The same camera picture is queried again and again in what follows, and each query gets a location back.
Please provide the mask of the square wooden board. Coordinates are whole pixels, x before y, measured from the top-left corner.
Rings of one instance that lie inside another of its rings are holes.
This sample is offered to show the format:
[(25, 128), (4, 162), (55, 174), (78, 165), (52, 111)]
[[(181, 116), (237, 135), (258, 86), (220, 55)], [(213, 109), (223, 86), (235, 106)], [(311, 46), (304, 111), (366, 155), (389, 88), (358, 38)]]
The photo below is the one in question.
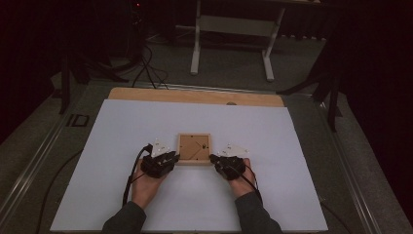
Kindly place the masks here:
[(182, 166), (209, 165), (210, 134), (179, 134), (177, 141), (178, 164)]

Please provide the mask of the metal floor rail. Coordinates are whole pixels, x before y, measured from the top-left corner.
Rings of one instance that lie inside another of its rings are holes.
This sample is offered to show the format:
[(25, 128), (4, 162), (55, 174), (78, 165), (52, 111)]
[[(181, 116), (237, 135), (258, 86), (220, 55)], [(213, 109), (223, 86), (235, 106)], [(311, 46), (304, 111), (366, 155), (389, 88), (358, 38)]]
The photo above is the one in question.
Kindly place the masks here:
[(13, 215), (69, 114), (34, 112), (0, 144), (0, 226)]
[(382, 234), (380, 227), (376, 221), (375, 216), (368, 208), (368, 205), (364, 199), (364, 196), (360, 190), (360, 187), (357, 183), (355, 174), (351, 168), (351, 165), (348, 161), (347, 153), (344, 149), (344, 146), (336, 133), (333, 133), (330, 130), (330, 127), (326, 120), (327, 107), (322, 103), (315, 103), (315, 107), (319, 113), (321, 121), (323, 122), (324, 127), (328, 131), (328, 134), (332, 140), (334, 148), (336, 149), (340, 161), (340, 168), (343, 172), (344, 180), (349, 189), (349, 193), (354, 202), (355, 208), (357, 210), (358, 217), (361, 221), (361, 224), (364, 228), (365, 234)]

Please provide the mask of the person's left hand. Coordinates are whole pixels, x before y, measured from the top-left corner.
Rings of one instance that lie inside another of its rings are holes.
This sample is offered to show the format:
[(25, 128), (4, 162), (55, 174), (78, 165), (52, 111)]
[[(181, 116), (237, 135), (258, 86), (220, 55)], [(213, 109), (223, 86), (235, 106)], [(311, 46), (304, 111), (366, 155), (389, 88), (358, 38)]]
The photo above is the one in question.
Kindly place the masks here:
[(160, 178), (153, 178), (141, 170), (140, 164), (141, 160), (138, 161), (136, 172), (133, 174), (134, 182), (131, 185), (131, 200), (145, 210), (155, 198), (167, 175)]

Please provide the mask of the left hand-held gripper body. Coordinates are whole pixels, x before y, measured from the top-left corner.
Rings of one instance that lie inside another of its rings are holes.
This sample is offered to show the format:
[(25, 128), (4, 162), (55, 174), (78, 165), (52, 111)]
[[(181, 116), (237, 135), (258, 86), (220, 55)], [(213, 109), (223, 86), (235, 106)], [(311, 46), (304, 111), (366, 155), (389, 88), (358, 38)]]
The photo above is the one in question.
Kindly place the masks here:
[(140, 168), (148, 176), (160, 178), (169, 171), (170, 156), (170, 147), (156, 138), (151, 144), (150, 153), (143, 157)]

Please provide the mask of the dark equipment rack red light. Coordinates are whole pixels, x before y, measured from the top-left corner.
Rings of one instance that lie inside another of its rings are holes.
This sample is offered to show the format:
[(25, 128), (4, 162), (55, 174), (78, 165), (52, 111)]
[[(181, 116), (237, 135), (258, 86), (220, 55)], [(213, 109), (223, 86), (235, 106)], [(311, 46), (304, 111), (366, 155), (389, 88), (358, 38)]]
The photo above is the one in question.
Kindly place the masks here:
[(129, 29), (126, 55), (130, 62), (137, 62), (144, 44), (145, 3), (143, 0), (127, 0)]

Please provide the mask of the black floor socket plate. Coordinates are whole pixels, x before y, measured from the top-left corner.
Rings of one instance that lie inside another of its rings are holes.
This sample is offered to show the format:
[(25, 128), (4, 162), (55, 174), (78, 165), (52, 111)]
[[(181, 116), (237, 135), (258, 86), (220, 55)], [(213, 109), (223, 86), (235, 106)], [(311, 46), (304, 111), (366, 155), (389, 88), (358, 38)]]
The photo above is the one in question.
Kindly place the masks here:
[(90, 121), (89, 115), (71, 114), (66, 127), (87, 127)]

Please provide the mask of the person's right hand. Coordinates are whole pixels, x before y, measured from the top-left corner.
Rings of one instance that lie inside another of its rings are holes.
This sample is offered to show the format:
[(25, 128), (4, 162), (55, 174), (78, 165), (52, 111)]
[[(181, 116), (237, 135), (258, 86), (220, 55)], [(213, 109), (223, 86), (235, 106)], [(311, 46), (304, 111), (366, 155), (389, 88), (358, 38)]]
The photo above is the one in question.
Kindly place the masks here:
[(243, 173), (243, 176), (228, 181), (236, 198), (240, 198), (247, 193), (255, 191), (255, 174), (252, 171), (250, 160), (248, 158), (244, 158), (244, 163), (245, 171)]

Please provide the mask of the large white sheet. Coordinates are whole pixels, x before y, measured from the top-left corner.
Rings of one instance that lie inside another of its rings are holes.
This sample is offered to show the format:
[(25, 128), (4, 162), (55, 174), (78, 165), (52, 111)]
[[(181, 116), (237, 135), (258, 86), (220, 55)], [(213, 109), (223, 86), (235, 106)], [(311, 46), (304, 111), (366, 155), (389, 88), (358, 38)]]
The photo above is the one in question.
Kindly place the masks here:
[[(100, 230), (121, 209), (141, 148), (154, 140), (176, 148), (181, 133), (209, 134), (213, 152), (229, 144), (246, 149), (264, 207), (283, 231), (326, 230), (286, 108), (114, 99), (100, 108), (52, 230)], [(231, 189), (213, 166), (175, 167), (146, 214), (146, 232), (240, 229)]]

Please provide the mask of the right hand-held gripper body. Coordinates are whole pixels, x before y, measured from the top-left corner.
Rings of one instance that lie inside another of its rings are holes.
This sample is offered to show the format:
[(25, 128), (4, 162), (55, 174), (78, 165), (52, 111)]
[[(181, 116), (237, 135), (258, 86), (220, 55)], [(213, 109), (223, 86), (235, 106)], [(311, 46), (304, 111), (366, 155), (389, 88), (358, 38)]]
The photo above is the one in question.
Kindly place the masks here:
[(243, 157), (248, 153), (248, 150), (237, 146), (236, 144), (228, 143), (218, 156), (222, 159), (217, 162), (223, 166), (224, 174), (222, 175), (227, 180), (239, 178), (245, 171), (245, 163)]

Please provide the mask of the white metal stand frame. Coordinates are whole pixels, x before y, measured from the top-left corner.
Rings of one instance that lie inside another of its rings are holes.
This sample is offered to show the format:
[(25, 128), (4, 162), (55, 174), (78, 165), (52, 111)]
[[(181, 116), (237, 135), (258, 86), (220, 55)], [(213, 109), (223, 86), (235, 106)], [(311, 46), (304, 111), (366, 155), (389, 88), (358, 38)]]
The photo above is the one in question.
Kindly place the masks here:
[(274, 21), (209, 16), (202, 14), (202, 0), (197, 0), (195, 19), (195, 44), (191, 60), (190, 73), (192, 75), (197, 75), (199, 73), (202, 31), (262, 36), (269, 38), (269, 44), (267, 48), (261, 52), (266, 79), (268, 82), (274, 82), (275, 76), (271, 63), (271, 53), (282, 24), (284, 12), (285, 8), (280, 8)]

